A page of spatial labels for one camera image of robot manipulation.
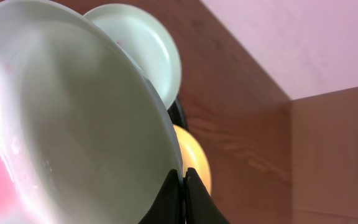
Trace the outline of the yellow plate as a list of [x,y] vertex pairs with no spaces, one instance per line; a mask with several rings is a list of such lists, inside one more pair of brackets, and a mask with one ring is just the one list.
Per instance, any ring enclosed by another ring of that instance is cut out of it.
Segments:
[[183,161],[183,175],[188,168],[194,168],[209,195],[212,191],[211,169],[208,158],[199,142],[184,128],[173,125],[177,135]]

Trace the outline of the light blue plate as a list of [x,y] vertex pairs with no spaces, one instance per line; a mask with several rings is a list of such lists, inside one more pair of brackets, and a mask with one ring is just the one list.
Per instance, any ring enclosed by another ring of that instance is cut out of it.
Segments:
[[128,4],[105,4],[84,16],[134,60],[169,109],[181,85],[181,60],[163,24],[145,10]]
[[0,2],[0,223],[138,223],[181,168],[161,99],[103,31]]

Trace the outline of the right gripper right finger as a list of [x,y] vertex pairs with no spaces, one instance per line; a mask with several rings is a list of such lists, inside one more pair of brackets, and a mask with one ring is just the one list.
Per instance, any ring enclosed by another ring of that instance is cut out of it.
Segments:
[[192,167],[185,176],[185,206],[186,224],[229,224]]

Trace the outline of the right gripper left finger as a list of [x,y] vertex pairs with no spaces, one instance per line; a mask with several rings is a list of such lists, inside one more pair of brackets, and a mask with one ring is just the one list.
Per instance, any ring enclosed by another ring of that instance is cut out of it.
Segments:
[[139,224],[184,224],[183,198],[177,170],[169,171],[151,208]]

